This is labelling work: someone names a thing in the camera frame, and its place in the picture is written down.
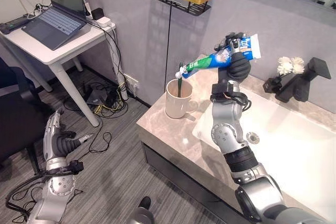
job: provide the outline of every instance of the blue toothpaste tube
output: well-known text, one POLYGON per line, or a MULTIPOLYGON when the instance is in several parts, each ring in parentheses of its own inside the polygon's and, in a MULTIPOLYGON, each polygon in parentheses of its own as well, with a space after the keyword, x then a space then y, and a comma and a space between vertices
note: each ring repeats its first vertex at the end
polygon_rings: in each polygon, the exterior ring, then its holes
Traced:
MULTIPOLYGON (((258 35, 254 34, 251 37, 242 38, 240 40, 240 51, 248 60, 261 58, 258 35)), ((208 68, 227 68, 231 64, 232 52, 230 46, 225 47, 221 51, 214 52, 207 57, 195 60, 183 67, 180 67, 179 72, 175 74, 177 79, 183 77, 188 78, 199 69, 208 68)))

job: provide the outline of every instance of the white sink basin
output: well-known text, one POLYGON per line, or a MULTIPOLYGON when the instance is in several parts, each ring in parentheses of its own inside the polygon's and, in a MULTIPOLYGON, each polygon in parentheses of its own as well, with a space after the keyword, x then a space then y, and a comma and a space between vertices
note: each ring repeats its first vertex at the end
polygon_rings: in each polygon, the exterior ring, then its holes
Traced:
MULTIPOLYGON (((336 223, 336 134, 301 114, 242 89, 252 107, 240 119, 244 130, 255 132, 259 144, 250 144, 258 161, 282 191, 336 223)), ((193 135, 213 148, 212 104, 198 121, 193 135)))

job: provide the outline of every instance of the mug handle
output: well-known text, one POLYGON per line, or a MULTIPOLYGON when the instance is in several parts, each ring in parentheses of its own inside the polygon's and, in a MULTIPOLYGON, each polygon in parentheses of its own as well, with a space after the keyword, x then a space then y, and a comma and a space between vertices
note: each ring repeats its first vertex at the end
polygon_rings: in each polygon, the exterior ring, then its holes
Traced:
POLYGON ((189 98, 188 101, 188 108, 186 113, 193 113, 198 109, 198 102, 196 102, 195 100, 192 100, 192 98, 189 98))

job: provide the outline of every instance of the white flower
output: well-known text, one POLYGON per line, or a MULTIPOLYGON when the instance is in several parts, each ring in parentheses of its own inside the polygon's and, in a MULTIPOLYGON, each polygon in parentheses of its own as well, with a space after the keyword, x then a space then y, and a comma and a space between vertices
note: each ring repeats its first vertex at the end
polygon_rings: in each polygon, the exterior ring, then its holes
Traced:
POLYGON ((304 65, 304 61, 300 57, 291 58, 290 61, 293 65, 304 65))
POLYGON ((280 64, 283 64, 283 63, 287 63, 287 62, 290 62, 290 59, 288 58, 288 57, 280 57, 279 59, 278 59, 278 62, 280 63, 280 64))
POLYGON ((292 68, 293 68, 293 65, 292 63, 290 62, 284 62, 284 63, 281 63, 278 68, 277 68, 277 72, 279 74, 287 74, 287 73, 291 73, 292 72, 292 68))
POLYGON ((293 64, 293 73, 303 73, 305 70, 302 64, 293 64))

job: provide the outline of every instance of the toothbrush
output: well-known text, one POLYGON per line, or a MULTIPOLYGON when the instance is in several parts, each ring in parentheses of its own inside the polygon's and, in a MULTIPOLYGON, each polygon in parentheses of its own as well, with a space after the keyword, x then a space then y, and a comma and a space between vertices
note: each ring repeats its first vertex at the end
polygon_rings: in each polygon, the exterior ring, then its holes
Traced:
MULTIPOLYGON (((181 67, 183 67, 183 63, 182 62, 180 62, 180 67, 178 69, 180 70, 181 67)), ((177 86, 178 86, 177 97, 181 97, 182 77, 179 78, 179 80, 177 81, 177 86)))

